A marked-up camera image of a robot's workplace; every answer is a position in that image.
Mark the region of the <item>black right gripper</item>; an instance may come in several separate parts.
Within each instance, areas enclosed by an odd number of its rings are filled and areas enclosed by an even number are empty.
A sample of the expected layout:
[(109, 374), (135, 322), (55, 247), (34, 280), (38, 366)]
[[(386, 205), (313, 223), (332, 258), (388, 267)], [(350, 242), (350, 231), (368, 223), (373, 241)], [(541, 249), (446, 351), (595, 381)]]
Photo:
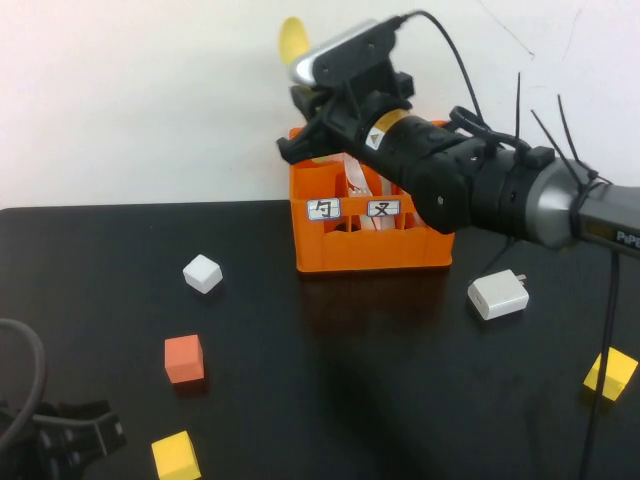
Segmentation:
[(421, 153), (407, 139), (408, 128), (388, 133), (374, 148), (366, 144), (385, 114), (412, 108), (413, 77), (384, 61), (332, 88), (292, 86), (290, 95), (306, 126), (291, 140), (281, 138), (281, 157), (295, 165), (312, 158), (348, 153), (378, 173), (415, 173)]

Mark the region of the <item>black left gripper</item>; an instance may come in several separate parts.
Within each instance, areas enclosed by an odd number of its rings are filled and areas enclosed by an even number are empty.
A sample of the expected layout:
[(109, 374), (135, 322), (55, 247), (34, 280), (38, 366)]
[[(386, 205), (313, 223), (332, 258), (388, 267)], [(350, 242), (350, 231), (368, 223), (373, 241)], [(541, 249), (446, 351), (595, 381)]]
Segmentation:
[(1, 451), (3, 479), (81, 479), (92, 463), (126, 445), (107, 400), (41, 402), (34, 417)]

